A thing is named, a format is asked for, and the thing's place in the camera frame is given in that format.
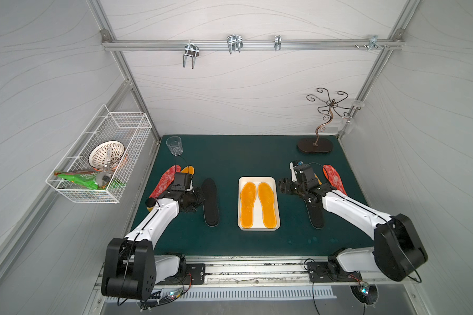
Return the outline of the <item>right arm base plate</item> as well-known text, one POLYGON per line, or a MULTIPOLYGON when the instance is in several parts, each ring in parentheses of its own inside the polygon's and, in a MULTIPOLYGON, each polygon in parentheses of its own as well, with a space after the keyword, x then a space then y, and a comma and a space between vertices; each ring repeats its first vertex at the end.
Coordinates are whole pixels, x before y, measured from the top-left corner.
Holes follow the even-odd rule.
POLYGON ((363 279, 359 272, 346 272, 337 262, 332 261, 319 262, 310 259, 304 262, 304 269, 312 283, 348 282, 358 284, 363 279))

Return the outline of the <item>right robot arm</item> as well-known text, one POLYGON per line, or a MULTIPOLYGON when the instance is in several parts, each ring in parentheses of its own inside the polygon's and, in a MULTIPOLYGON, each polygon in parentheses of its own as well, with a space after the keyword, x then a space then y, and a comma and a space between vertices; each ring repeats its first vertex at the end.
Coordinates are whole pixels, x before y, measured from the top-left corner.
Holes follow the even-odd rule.
POLYGON ((289 168, 291 177, 279 181, 279 190, 303 199, 314 228, 323 228, 324 213, 330 212, 374 241, 372 247, 342 248, 329 256, 328 269, 332 273, 381 272, 387 278, 400 282, 428 261, 426 249, 408 216, 392 216, 377 211, 348 197, 329 183, 321 184, 312 166, 302 161, 292 161, 289 168))

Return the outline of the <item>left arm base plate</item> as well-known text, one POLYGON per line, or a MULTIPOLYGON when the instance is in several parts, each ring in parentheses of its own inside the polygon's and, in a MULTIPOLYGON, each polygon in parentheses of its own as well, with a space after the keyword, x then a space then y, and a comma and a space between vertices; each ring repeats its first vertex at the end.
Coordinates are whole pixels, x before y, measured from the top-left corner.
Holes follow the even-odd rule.
POLYGON ((205 264, 186 264, 181 265, 176 275, 168 277, 159 282, 161 286, 174 285, 202 285, 205 284, 206 265, 205 264))

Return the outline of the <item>black insole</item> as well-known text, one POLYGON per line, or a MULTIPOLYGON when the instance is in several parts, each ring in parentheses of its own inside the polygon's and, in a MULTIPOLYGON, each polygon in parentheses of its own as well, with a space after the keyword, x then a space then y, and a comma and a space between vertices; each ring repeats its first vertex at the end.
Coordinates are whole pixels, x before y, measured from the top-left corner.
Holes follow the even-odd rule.
POLYGON ((305 204, 312 226, 316 229, 322 229, 325 226, 322 201, 318 198, 309 197, 305 199, 305 204))
POLYGON ((216 227, 220 222, 218 189, 212 178, 203 181, 202 193, 204 195, 204 220, 209 227, 216 227))

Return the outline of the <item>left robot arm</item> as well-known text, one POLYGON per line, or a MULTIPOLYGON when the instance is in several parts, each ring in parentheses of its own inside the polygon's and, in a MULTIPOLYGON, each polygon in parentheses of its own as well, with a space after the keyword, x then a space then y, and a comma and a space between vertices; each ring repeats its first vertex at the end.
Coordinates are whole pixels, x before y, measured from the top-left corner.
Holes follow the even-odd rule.
POLYGON ((105 297, 147 301, 154 286, 174 275, 181 266, 178 255, 155 255, 155 247, 168 225, 182 211, 202 203, 193 188, 192 174, 176 173, 173 182, 145 205, 149 214, 123 238, 114 238, 106 248, 101 293, 105 297))

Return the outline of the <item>fuzzy yellow insole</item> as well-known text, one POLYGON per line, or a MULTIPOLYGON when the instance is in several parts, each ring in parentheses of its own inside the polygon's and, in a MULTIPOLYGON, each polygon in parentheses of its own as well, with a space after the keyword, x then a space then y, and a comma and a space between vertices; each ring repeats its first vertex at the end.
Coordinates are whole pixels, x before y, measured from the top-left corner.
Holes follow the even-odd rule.
POLYGON ((275 214, 275 195, 273 189, 266 182, 258 185, 258 195, 261 203, 264 226, 268 229, 274 229, 277 226, 275 214))
POLYGON ((251 228, 254 224, 254 203, 257 188, 253 182, 247 182, 240 192, 240 224, 243 228, 251 228))

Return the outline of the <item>white storage box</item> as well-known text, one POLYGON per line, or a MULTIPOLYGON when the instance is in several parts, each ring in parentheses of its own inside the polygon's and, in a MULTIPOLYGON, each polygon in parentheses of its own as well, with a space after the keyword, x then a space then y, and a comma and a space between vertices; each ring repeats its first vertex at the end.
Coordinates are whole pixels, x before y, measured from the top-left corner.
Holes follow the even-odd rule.
POLYGON ((280 221, 280 215, 279 215, 279 208, 278 208, 278 201, 277 201, 277 189, 276 189, 276 182, 273 177, 241 177, 239 179, 238 183, 238 226, 241 230, 245 232, 249 231, 260 231, 260 232, 272 232, 276 231, 280 226, 281 226, 281 221, 280 221), (254 203, 254 224, 251 228, 243 228, 242 225, 240 224, 240 212, 241 212, 241 204, 240 204, 240 192, 243 189, 243 186, 247 182, 253 182, 256 185, 257 188, 257 196, 256 196, 256 201, 254 203), (264 226, 263 223, 263 215, 262 215, 262 210, 261 210, 261 203, 260 203, 260 198, 258 195, 258 185, 261 182, 266 182, 268 185, 273 189, 274 195, 275 195, 275 214, 277 218, 277 226, 274 229, 268 229, 264 226))

